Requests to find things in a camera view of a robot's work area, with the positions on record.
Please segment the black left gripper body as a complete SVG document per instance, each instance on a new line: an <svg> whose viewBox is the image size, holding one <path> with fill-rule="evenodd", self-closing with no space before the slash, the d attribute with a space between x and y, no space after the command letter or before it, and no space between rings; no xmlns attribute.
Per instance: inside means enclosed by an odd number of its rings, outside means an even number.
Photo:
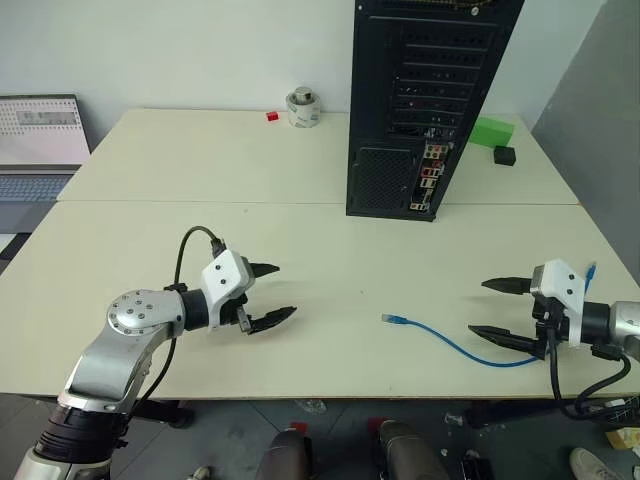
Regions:
<svg viewBox="0 0 640 480"><path fill-rule="evenodd" d="M241 259L248 277L231 292L231 297L222 305L220 325L238 325L242 332L249 333L251 330L250 316L246 313L244 305L248 302L246 292L253 286L253 271L248 259L244 256L241 256Z"/></svg>

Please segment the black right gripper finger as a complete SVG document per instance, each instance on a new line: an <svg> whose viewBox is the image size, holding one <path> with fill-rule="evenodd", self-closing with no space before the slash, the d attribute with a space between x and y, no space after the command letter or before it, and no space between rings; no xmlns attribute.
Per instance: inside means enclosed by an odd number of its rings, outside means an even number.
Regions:
<svg viewBox="0 0 640 480"><path fill-rule="evenodd" d="M540 356L540 344L536 339L515 335L507 329L492 326L469 325L468 329L500 347L527 353L533 357Z"/></svg>
<svg viewBox="0 0 640 480"><path fill-rule="evenodd" d="M485 280L481 285L501 293L524 295L530 293L531 279L523 277L499 277Z"/></svg>

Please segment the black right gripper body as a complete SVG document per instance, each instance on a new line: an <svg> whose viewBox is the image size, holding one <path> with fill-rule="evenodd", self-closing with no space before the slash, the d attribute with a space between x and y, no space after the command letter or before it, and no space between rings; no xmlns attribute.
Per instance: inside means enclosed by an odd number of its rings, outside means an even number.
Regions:
<svg viewBox="0 0 640 480"><path fill-rule="evenodd" d="M533 356L544 359L549 344L548 330L554 330L556 341L567 341L569 319L565 315L565 307L554 298L535 299L532 317L535 320L536 333Z"/></svg>

